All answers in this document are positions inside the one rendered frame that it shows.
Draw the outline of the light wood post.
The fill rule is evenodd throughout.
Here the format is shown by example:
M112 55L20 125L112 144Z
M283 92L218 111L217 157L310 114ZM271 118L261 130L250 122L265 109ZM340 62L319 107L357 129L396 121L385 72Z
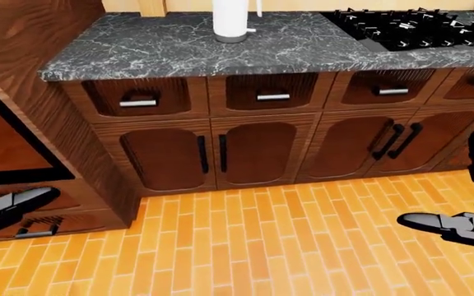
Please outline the light wood post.
M137 0L141 16L164 17L168 10L166 0Z

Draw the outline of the black grey left robot hand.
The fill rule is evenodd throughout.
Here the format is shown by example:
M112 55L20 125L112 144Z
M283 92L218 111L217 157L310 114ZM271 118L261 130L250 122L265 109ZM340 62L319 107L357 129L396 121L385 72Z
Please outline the black grey left robot hand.
M54 187L37 187L10 192L0 197L0 231L22 221L25 214L55 201L61 192Z

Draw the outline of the tall wood cabinet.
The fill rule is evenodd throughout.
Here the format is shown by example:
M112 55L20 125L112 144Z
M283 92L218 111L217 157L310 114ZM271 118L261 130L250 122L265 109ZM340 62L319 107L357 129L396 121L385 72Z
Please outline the tall wood cabinet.
M74 175L74 179L0 185L0 191L55 187L75 206L38 210L0 232L30 224L55 235L126 229L140 197L119 172L90 123L65 91L38 71L105 13L101 0L0 0L0 100Z

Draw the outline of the wood cabinet door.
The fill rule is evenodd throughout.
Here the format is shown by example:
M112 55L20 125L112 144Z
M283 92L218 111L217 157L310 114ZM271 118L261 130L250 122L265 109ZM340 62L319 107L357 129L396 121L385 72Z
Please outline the wood cabinet door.
M392 160L388 152L396 150L410 135L412 123L421 123L423 130L399 157ZM366 177L431 171L474 130L474 105L419 108L404 126L404 133L381 160L374 162Z
M213 118L217 189L291 184L321 113ZM227 139L227 172L220 167L219 135Z
M433 172L447 172L453 170L467 169L467 166L471 163L468 158L468 137L466 137L459 145L450 152L439 164L437 164L432 171Z
M377 161L372 152L388 141L393 125L404 126L416 111L416 108L404 108L323 113L296 182L363 177Z
M100 123L95 131L142 197L216 189L210 120ZM202 173L198 136L206 139L207 174Z

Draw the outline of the dark wood base cabinet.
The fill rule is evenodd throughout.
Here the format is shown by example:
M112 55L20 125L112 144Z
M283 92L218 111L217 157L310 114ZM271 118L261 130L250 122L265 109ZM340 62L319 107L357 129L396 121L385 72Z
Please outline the dark wood base cabinet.
M145 197L467 166L474 67L69 81Z

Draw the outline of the white electric kettle grey base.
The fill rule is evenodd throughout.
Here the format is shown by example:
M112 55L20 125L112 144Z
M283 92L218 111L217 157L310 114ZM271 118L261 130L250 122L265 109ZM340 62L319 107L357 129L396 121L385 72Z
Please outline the white electric kettle grey base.
M250 0L212 0L212 29L217 41L237 44L247 39Z

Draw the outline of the black gas cooktop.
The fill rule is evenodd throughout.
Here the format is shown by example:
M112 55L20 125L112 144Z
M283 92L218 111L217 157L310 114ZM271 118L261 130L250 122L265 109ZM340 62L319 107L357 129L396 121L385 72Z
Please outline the black gas cooktop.
M474 21L422 7L407 11L322 12L322 16L370 51L474 49Z

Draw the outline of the wood drawer front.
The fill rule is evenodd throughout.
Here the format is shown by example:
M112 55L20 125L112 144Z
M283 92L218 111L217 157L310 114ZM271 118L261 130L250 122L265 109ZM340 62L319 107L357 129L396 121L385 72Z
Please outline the wood drawer front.
M90 123L180 120L209 115L204 77L135 78L58 83ZM123 100L158 100L155 107L121 108Z
M412 108L424 105L450 73L449 68L350 71L336 74L325 110ZM377 95L378 89L407 88L407 95Z
M474 67L454 68L426 103L428 105L474 104Z
M231 117L317 112L323 110L335 76L335 72L310 72L209 77L210 115ZM290 98L256 100L256 95L276 94L289 94Z

